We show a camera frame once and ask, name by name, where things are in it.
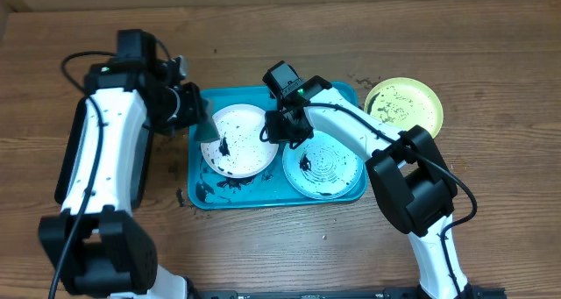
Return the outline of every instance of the white plate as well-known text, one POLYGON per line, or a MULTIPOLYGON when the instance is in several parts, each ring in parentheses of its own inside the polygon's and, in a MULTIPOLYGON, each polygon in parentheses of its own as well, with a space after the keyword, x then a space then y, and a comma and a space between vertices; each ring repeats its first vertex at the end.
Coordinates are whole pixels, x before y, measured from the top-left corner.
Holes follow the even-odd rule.
POLYGON ((364 165, 339 141, 318 131, 295 150, 287 145, 282 154, 282 166, 290 184, 305 196, 322 200, 349 192, 359 181, 364 165))
POLYGON ((279 145, 259 140, 265 111, 248 104, 235 104, 212 116, 220 140, 201 143, 202 156, 217 173, 244 178, 256 175, 274 159, 279 145))

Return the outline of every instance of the yellow plate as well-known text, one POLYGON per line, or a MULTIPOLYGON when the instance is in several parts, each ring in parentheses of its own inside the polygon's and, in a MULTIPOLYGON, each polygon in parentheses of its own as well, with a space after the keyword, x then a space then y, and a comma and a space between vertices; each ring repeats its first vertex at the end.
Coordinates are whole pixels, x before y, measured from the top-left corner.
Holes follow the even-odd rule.
POLYGON ((384 123, 404 130, 420 125, 435 138, 442 128, 444 113, 435 92, 409 78, 393 78, 378 83, 368 93, 365 112, 384 123))

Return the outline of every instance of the wooden table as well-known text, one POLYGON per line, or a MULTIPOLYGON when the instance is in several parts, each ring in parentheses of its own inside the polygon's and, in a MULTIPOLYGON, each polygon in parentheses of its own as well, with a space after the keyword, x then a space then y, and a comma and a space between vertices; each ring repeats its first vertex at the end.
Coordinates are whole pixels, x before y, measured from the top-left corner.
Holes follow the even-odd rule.
MULTIPOLYGON (((478 215, 454 231, 470 282, 509 298, 561 296, 561 0, 468 0, 11 14, 0 49, 0 297, 46 297, 52 278, 37 227, 60 209, 53 191, 80 97, 60 60, 114 51, 127 28, 188 57, 203 88, 260 84, 279 60, 349 82, 362 101, 387 78, 427 83, 444 106, 438 146, 478 198, 478 215)), ((180 208, 187 139, 155 147, 135 217, 160 263, 199 289, 417 284, 409 242, 370 189, 346 205, 180 208)), ((463 194, 454 203, 457 217, 469 211, 463 194)))

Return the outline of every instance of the wire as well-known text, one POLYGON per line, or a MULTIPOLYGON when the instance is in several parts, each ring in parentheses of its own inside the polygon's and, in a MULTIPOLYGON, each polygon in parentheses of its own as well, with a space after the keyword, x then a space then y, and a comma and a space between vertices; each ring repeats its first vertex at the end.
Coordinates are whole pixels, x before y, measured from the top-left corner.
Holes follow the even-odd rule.
POLYGON ((264 138, 263 136, 265 135, 265 131, 266 131, 266 126, 263 126, 263 129, 261 129, 261 133, 259 134, 259 140, 261 140, 261 142, 268 142, 270 140, 270 138, 264 138))
MULTIPOLYGON (((72 76, 70 76, 68 74, 68 72, 66 70, 66 65, 73 58, 82 57, 82 56, 86 56, 86 55, 115 55, 115 54, 114 53, 106 53, 106 52, 73 53, 73 54, 70 54, 68 57, 66 57, 62 61, 62 63, 60 64, 60 70, 62 71, 64 76, 72 84, 74 84, 74 86, 78 90, 80 90, 81 92, 85 91, 84 87, 82 87, 74 78, 72 78, 72 76)), ((74 220, 74 223, 72 224, 72 229, 70 230, 70 233, 68 234, 68 238, 67 238, 67 240, 64 243, 64 246, 62 248, 62 253, 60 254, 60 257, 59 257, 59 262, 57 263, 56 268, 54 269, 53 281, 51 282, 51 288, 49 290, 49 299, 54 299, 54 296, 56 294, 56 288, 57 288, 57 285, 59 283, 62 268, 64 267, 64 262, 66 260, 66 257, 68 256, 68 252, 70 251, 70 247, 75 242, 76 235, 77 235, 77 232, 78 232, 78 227, 80 226, 80 222, 82 221, 84 213, 86 212, 86 208, 88 207, 89 198, 92 195, 92 189, 94 188, 94 182, 96 181, 97 168, 99 167, 99 161, 101 159, 102 146, 103 146, 103 126, 104 126, 102 112, 99 109, 99 106, 97 105, 96 101, 91 96, 88 96, 87 98, 92 103, 92 105, 94 106, 94 109, 96 110, 97 125, 99 127, 99 133, 97 135, 96 155, 94 157, 94 163, 93 163, 92 168, 91 168, 91 173, 89 174, 88 185, 84 189, 84 198, 82 200, 82 204, 80 205, 80 209, 78 210, 78 213, 76 214, 76 218, 74 220)))
POLYGON ((440 173, 446 175, 446 177, 451 179, 462 190, 464 190, 465 194, 468 196, 468 198, 472 202, 472 211, 469 213, 469 215, 467 215, 467 216, 465 216, 465 217, 463 217, 459 220, 456 220, 456 221, 452 222, 451 224, 446 225, 440 232, 440 243, 442 244, 442 248, 443 248, 443 251, 444 251, 444 258, 446 259, 446 265, 448 266, 448 272, 450 273, 450 277, 452 278, 452 282, 454 283, 454 288, 456 289, 456 292, 458 293, 458 297, 463 298, 462 292, 460 291, 460 288, 459 288, 459 285, 458 285, 456 275, 454 274, 454 270, 452 269, 452 264, 451 264, 451 261, 450 261, 450 255, 448 254, 448 248, 446 247, 446 232, 449 229, 451 229, 452 227, 455 227, 457 225, 466 223, 466 222, 470 221, 473 217, 475 217, 475 214, 477 213, 477 201, 475 200, 475 196, 473 195, 472 191, 462 181, 460 181, 459 178, 457 178, 456 175, 450 173, 449 171, 447 171, 443 167, 440 167, 435 162, 425 158, 423 155, 421 155, 420 153, 416 152, 415 150, 409 148, 408 146, 404 146, 404 145, 401 145, 401 144, 397 143, 395 140, 389 138, 383 132, 374 128, 372 125, 370 125, 370 123, 368 123, 361 116, 355 114, 351 110, 348 110, 341 105, 330 104, 330 103, 308 103, 307 105, 303 105, 302 107, 305 107, 305 106, 310 106, 310 107, 316 106, 316 107, 331 108, 331 109, 335 109, 335 110, 341 110, 342 112, 344 112, 348 115, 351 115, 351 117, 355 118, 361 124, 363 124, 366 128, 370 129, 380 139, 384 139, 385 141, 387 141, 391 145, 402 146, 404 149, 406 149, 406 151, 413 154, 417 158, 417 160, 420 160, 423 163, 428 164, 428 165, 432 166, 433 168, 437 169, 438 171, 440 171, 440 173))
POLYGON ((158 45, 160 45, 160 48, 161 48, 161 50, 163 50, 164 53, 166 54, 167 59, 168 59, 169 61, 172 60, 172 56, 169 55, 169 52, 168 52, 168 50, 167 50, 167 48, 166 48, 166 45, 164 45, 164 43, 163 43, 161 40, 159 40, 159 39, 156 39, 156 43, 157 43, 158 45))
POLYGON ((89 56, 89 55, 105 55, 105 56, 111 56, 114 57, 117 54, 116 53, 108 53, 108 52, 100 52, 100 51, 87 51, 87 52, 81 52, 81 53, 72 53, 70 54, 68 57, 64 58, 62 60, 62 62, 60 63, 60 71, 62 71, 62 75, 64 75, 64 77, 67 78, 67 80, 69 80, 72 84, 74 84, 74 86, 81 91, 83 94, 86 94, 86 89, 80 85, 67 71, 67 63, 69 61, 71 61, 74 58, 78 58, 78 57, 84 57, 84 56, 89 56))

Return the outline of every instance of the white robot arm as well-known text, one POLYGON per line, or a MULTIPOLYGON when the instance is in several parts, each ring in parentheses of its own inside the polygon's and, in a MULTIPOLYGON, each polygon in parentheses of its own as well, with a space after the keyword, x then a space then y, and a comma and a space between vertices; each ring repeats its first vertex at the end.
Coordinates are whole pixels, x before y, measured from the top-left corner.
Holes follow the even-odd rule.
MULTIPOLYGON (((282 61, 269 69, 264 82, 280 101, 280 111, 266 114, 266 132, 270 141, 289 141, 290 145, 295 147, 308 138, 312 130, 318 130, 328 133, 355 152, 366 163, 380 209, 398 230, 408 234, 417 258, 421 275, 419 282, 423 291, 431 298, 458 297, 451 275, 455 276, 462 292, 467 285, 467 278, 458 263, 451 231, 445 233, 445 244, 453 274, 447 266, 440 238, 443 228, 452 222, 451 199, 457 193, 455 184, 446 183, 438 177, 420 180, 423 178, 421 175, 426 172, 421 170, 404 180, 397 167, 405 165, 405 156, 400 156, 398 151, 384 153, 392 148, 394 142, 407 138, 401 134, 402 129, 382 123, 364 113, 346 101, 338 90, 332 88, 325 80, 316 76, 304 83, 296 72, 282 61), (385 138, 373 132, 368 125, 374 127, 377 133, 383 134, 385 138), (453 188, 447 189, 445 185, 451 185, 453 188), (408 192, 408 195, 403 195, 400 191, 408 192), (397 217, 396 213, 401 213, 402 217, 397 217)), ((423 133, 422 128, 415 129, 414 137, 411 137, 412 132, 408 133, 411 139, 418 141, 429 136, 427 132, 423 133)), ((439 157, 432 138, 428 138, 432 154, 439 157)))
MULTIPOLYGON (((70 79, 88 98, 78 104, 55 191, 61 213, 39 224, 39 240, 56 267, 49 298, 58 274, 72 295, 196 298, 187 279, 158 265, 154 243, 132 218, 155 132, 173 135, 197 124, 197 132, 207 130, 198 134, 201 141, 218 137, 199 89, 181 85, 182 57, 158 60, 156 43, 147 32, 120 31, 117 54, 89 52, 113 58, 90 68, 85 88, 70 79), (101 242, 84 243, 92 234, 101 242)), ((63 74, 66 61, 82 55, 68 56, 63 74)))
MULTIPOLYGON (((382 123, 381 121, 364 113, 358 107, 346 101, 336 89, 324 89, 310 99, 311 103, 334 103, 354 112, 378 130, 393 140, 401 136, 401 128, 382 123)), ((337 139, 341 144, 351 149, 364 162, 370 160, 373 153, 382 151, 390 144, 380 139, 367 127, 357 121, 351 115, 340 110, 331 108, 310 106, 304 108, 306 118, 314 129, 326 132, 337 139)), ((428 228, 428 232, 419 237, 415 233, 408 234, 409 241, 417 258, 421 278, 421 288, 431 298, 453 299, 458 296, 454 287, 446 261, 444 250, 440 244, 440 233, 442 229, 452 221, 452 215, 442 216, 428 228)), ((451 230, 446 232, 446 247, 450 254, 450 260, 454 274, 458 279, 460 289, 464 289, 467 278, 462 273, 456 255, 456 248, 451 236, 451 230)))

